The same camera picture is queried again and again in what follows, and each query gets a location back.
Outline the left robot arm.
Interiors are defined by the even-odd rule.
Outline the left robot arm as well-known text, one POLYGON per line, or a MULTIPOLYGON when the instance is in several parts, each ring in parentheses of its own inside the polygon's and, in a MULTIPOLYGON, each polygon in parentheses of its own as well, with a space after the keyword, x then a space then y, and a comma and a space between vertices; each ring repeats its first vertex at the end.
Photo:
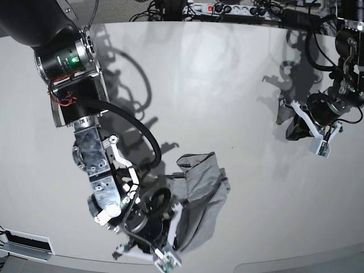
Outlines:
POLYGON ((342 116, 352 108, 363 108, 363 1, 341 1, 336 14, 314 19, 309 14, 309 31, 305 39, 305 54, 311 66, 328 72, 333 80, 326 93, 317 92, 308 96, 299 106, 287 128, 286 140, 298 141, 318 134, 327 141, 333 136, 334 127, 349 123, 342 116), (311 42, 317 40, 322 24, 331 20, 340 21, 335 37, 335 48, 339 55, 337 63, 320 65, 311 56, 311 42))

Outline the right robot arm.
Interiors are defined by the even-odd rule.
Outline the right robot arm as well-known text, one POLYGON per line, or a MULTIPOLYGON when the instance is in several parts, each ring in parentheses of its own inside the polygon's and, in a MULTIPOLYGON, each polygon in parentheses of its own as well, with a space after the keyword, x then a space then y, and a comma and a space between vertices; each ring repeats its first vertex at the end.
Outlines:
POLYGON ((57 1, 2 1, 1 27, 34 52, 37 71, 47 86, 54 123, 72 126, 73 158, 92 187, 88 206, 96 223, 128 235, 117 248, 120 256, 134 246, 162 255, 173 246, 177 219, 168 219, 167 189, 149 202, 140 196, 143 177, 157 167, 162 152, 150 130, 126 110, 112 104, 102 68, 89 36, 61 9, 57 1), (103 136, 98 122, 112 112, 133 125, 149 141, 154 159, 136 166, 118 151, 116 135, 103 136))

